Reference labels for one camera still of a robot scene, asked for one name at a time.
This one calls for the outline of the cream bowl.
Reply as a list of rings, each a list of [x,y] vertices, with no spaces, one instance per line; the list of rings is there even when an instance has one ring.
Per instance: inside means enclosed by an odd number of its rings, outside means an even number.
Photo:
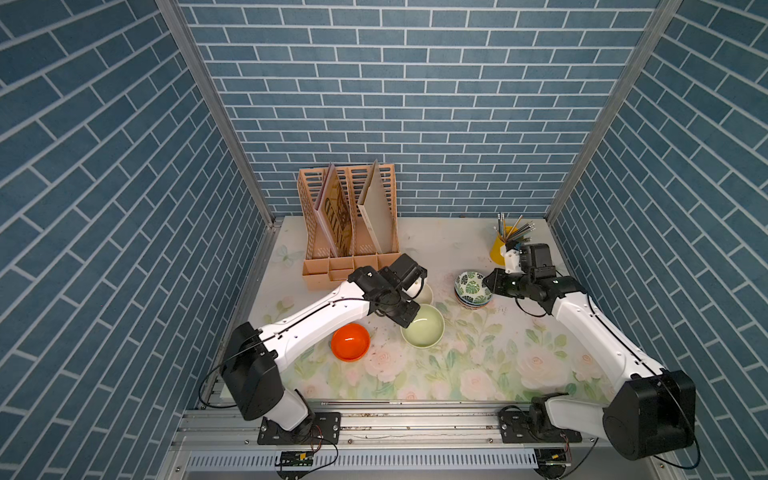
[[[432,288],[427,283],[425,283],[420,293],[414,298],[414,300],[420,305],[432,305],[434,300]]]

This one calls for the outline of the light green bowl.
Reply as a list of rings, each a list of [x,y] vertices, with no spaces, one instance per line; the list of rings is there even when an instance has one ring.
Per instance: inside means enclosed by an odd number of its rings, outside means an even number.
[[[422,305],[411,324],[401,329],[403,339],[411,346],[427,349],[440,342],[445,332],[442,313],[432,305]]]

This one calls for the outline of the green leaf pattern bowl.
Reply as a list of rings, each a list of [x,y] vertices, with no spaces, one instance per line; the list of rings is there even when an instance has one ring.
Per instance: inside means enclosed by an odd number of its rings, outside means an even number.
[[[485,304],[490,302],[492,293],[483,284],[485,276],[479,271],[465,271],[459,274],[454,281],[454,291],[458,298],[467,303]]]

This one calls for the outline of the blue floral bowl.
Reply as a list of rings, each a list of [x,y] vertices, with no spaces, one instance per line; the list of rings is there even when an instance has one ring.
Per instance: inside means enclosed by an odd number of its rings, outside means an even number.
[[[488,303],[485,303],[485,304],[472,304],[472,303],[465,302],[461,298],[459,298],[457,301],[458,301],[459,305],[461,305],[464,308],[470,309],[470,310],[482,309],[482,308],[486,307],[490,303],[490,302],[488,302]]]

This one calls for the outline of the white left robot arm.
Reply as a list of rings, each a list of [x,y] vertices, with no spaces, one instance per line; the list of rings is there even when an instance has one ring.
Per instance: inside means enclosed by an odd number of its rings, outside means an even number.
[[[315,413],[281,373],[305,351],[338,329],[378,313],[401,327],[415,320],[427,270],[406,254],[378,270],[362,266],[320,300],[278,322],[259,328],[246,322],[231,334],[216,368],[246,421],[263,419],[277,438],[306,444],[312,435],[329,442]]]

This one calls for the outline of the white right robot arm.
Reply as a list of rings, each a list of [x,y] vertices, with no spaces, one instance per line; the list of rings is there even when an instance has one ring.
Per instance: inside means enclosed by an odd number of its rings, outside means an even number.
[[[607,404],[568,394],[534,398],[529,418],[535,436],[580,432],[607,440],[629,460],[698,444],[696,387],[687,374],[649,357],[574,277],[559,275],[548,245],[503,246],[500,253],[504,265],[487,275],[484,285],[498,296],[536,301],[587,349],[615,391]]]

